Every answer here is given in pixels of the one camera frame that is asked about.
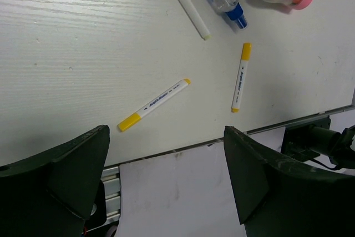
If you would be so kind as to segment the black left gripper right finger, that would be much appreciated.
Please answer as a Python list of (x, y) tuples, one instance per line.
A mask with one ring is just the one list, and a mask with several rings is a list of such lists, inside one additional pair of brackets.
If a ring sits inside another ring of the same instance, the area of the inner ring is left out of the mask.
[(272, 150), (234, 127), (224, 151), (247, 236), (353, 236), (354, 177)]

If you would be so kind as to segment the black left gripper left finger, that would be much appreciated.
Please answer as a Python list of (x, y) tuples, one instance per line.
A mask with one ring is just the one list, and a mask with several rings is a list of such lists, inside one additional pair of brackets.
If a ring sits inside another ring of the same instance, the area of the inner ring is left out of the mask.
[(57, 147), (1, 166), (1, 236), (81, 236), (110, 143), (99, 125)]

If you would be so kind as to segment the yellow cap marker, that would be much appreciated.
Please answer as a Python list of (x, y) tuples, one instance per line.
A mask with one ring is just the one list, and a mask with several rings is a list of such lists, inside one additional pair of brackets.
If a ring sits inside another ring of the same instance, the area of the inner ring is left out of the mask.
[(173, 96), (178, 94), (188, 85), (191, 84), (191, 81), (187, 78), (182, 79), (181, 81), (174, 84), (172, 87), (161, 93), (159, 96), (155, 97), (148, 104), (144, 105), (142, 108), (137, 110), (135, 113), (128, 116), (122, 122), (118, 124), (118, 129), (121, 132), (124, 132), (134, 126), (137, 122), (141, 121), (145, 116), (154, 111), (157, 107), (161, 106), (163, 103), (171, 99)]

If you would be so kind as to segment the pale yellow highlighter marker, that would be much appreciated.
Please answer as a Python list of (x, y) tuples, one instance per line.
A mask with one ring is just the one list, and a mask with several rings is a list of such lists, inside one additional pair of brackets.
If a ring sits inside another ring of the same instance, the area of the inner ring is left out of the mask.
[(197, 9), (193, 5), (191, 0), (178, 0), (181, 4), (182, 8), (184, 9), (185, 13), (190, 18), (192, 24), (194, 25), (195, 29), (199, 33), (200, 37), (203, 40), (208, 40), (211, 37), (210, 31), (208, 30), (206, 24), (202, 20), (201, 16), (199, 15)]

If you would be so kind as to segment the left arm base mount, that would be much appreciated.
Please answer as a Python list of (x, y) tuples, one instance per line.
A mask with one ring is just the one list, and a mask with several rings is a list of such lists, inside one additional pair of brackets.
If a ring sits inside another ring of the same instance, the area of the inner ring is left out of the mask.
[(90, 218), (81, 236), (114, 236), (121, 216), (119, 167), (104, 168)]

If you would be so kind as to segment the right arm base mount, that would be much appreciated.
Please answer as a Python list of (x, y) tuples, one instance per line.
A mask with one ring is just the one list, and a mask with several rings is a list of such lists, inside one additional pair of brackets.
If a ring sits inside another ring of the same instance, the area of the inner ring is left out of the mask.
[(281, 153), (299, 162), (312, 161), (329, 170), (354, 169), (354, 126), (330, 129), (330, 117), (287, 127)]

